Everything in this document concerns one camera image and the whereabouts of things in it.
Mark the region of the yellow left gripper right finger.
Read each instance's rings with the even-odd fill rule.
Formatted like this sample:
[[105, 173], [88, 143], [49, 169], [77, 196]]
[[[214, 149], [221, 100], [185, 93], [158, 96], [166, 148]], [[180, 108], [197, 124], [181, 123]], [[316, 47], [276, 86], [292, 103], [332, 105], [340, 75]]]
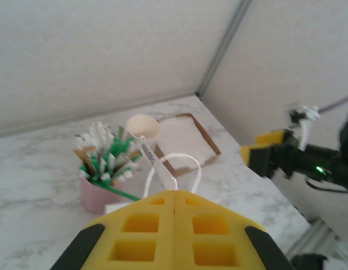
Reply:
[[174, 270], [292, 270], [265, 228], [188, 191], [174, 191]]

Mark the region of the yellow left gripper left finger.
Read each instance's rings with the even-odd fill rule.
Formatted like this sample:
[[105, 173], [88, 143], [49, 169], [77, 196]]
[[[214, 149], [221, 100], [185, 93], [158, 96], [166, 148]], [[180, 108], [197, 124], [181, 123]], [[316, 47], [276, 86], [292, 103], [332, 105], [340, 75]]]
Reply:
[[50, 270], [173, 270], [174, 191], [103, 215], [81, 230]]

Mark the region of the white plastic spoon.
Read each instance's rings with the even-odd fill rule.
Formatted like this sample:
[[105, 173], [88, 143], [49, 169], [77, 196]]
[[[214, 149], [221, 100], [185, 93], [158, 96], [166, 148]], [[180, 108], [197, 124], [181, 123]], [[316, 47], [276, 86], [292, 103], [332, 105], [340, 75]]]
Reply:
[[177, 180], [146, 143], [146, 138], [144, 136], [140, 136], [138, 142], [142, 155], [145, 156], [150, 162], [155, 172], [159, 176], [164, 188], [167, 190], [177, 190]]

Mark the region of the single green straw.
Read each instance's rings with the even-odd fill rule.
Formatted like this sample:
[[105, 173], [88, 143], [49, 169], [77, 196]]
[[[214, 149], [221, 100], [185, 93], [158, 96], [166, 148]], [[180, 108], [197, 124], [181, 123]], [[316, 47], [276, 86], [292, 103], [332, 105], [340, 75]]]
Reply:
[[138, 201], [138, 200], [141, 199], [141, 198], [138, 198], [138, 197], [136, 197], [134, 195], [131, 195], [131, 194], [127, 193], [127, 192], [124, 192], [122, 190], [118, 190], [116, 188], [113, 188], [113, 187], [111, 187], [111, 186], [109, 186], [109, 185], [107, 185], [107, 184], [105, 184], [103, 182], [95, 182], [95, 181], [93, 181], [93, 182], [91, 182], [91, 184], [93, 184], [94, 186], [100, 187], [100, 188], [102, 188], [104, 190], [107, 190], [107, 191], [110, 191], [112, 193], [115, 193], [115, 194], [117, 194], [119, 196], [122, 196], [122, 197], [124, 197], [126, 199], [132, 200], [132, 201]]

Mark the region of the brown cardboard napkin tray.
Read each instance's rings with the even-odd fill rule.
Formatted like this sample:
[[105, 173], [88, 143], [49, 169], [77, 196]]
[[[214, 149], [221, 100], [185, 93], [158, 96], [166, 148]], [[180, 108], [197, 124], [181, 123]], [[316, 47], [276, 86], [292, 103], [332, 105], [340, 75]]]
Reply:
[[[217, 145], [214, 143], [213, 139], [209, 136], [209, 134], [207, 133], [207, 131], [203, 128], [203, 126], [200, 124], [200, 122], [190, 113], [183, 113], [183, 114], [179, 114], [179, 115], [175, 115], [173, 117], [169, 117], [169, 118], [175, 118], [175, 117], [183, 117], [183, 116], [189, 116], [194, 120], [194, 123], [196, 125], [196, 127], [199, 129], [199, 131], [201, 132], [201, 134], [203, 135], [204, 139], [207, 141], [207, 143], [212, 147], [212, 149], [215, 151], [216, 156], [212, 157], [211, 159], [209, 159], [204, 165], [201, 165], [202, 167], [212, 164], [217, 157], [221, 154], [219, 148], [217, 147]], [[164, 156], [168, 156], [168, 155], [164, 155], [160, 148], [158, 147], [158, 145], [155, 148], [155, 154], [157, 155], [158, 158], [162, 158]]]

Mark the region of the pink plastic holder cup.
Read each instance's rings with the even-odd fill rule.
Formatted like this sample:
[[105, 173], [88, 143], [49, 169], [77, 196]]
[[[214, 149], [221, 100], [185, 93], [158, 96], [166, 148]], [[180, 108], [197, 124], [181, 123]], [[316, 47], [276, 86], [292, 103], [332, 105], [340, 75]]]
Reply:
[[121, 196], [90, 183], [85, 178], [80, 180], [80, 202], [91, 214], [102, 215], [106, 205], [119, 203]]

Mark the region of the white paper napkin stack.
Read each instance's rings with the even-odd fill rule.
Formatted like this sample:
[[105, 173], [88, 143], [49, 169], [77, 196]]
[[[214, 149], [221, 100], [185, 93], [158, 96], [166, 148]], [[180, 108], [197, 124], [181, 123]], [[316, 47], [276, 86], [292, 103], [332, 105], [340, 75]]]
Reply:
[[164, 155], [172, 153], [190, 155], [201, 165], [216, 156], [215, 151], [189, 116], [162, 120], [157, 145]]

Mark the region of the green white wrapped straws bundle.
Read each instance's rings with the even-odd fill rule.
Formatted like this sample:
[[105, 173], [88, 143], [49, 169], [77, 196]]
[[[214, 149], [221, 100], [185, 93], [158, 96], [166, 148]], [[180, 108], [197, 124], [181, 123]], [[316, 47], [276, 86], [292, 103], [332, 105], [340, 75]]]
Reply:
[[122, 126], [113, 132], [110, 125], [95, 122], [88, 133], [76, 134], [75, 139], [73, 152], [82, 162], [80, 176], [92, 184], [115, 187], [127, 181], [142, 157], [134, 138]]

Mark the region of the beige paper cup stack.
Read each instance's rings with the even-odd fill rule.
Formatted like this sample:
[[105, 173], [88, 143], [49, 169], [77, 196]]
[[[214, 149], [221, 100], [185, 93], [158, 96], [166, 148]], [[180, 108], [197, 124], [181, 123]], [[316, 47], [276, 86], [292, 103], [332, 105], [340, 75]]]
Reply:
[[145, 114], [133, 115], [126, 122], [125, 130], [136, 145], [139, 145], [139, 139], [144, 136], [147, 146], [152, 150], [156, 148], [160, 124], [155, 118]]

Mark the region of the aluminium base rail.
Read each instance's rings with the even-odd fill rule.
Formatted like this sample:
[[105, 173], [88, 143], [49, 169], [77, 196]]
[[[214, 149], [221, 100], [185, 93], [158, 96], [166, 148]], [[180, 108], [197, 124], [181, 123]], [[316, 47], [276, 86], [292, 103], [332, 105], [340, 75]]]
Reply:
[[289, 248], [286, 258], [295, 270], [348, 270], [348, 246], [320, 219]]

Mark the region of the aluminium frame post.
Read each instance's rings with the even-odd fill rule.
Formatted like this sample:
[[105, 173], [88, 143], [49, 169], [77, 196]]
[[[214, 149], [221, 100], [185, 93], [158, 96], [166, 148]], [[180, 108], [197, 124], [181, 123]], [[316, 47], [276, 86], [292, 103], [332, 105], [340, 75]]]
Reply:
[[217, 69], [219, 68], [245, 14], [250, 8], [253, 0], [239, 0], [239, 3], [232, 15], [232, 18], [227, 26], [222, 39], [201, 79], [198, 87], [195, 90], [195, 95], [202, 100], [204, 97]]

